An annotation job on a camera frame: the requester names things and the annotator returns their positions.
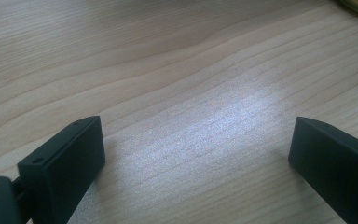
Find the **black plastic piece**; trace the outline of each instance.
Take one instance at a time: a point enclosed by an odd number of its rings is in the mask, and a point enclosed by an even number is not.
[[[100,117],[68,125],[0,177],[0,223],[67,223],[104,163]]]
[[[358,139],[297,118],[289,162],[343,220],[358,224]]]

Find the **screw hole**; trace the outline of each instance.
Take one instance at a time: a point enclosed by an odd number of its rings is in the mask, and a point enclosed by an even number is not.
[[[37,158],[36,160],[32,161],[33,164],[39,163],[43,161],[43,158]]]

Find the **tabletop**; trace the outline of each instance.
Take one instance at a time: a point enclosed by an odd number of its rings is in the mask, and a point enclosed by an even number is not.
[[[287,161],[297,116],[358,138],[358,15],[332,0],[0,0],[0,175],[99,115],[69,223],[344,223]]]

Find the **wood grain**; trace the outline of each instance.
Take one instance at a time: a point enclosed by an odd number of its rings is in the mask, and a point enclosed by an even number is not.
[[[70,223],[344,223],[292,170],[296,116],[358,137],[358,16],[329,0],[0,0],[0,175],[100,115]]]

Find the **light wood surface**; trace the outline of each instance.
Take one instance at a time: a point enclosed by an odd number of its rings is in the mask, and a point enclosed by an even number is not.
[[[69,223],[344,223],[292,170],[297,116],[358,137],[358,16],[328,0],[0,0],[0,175],[100,115]]]

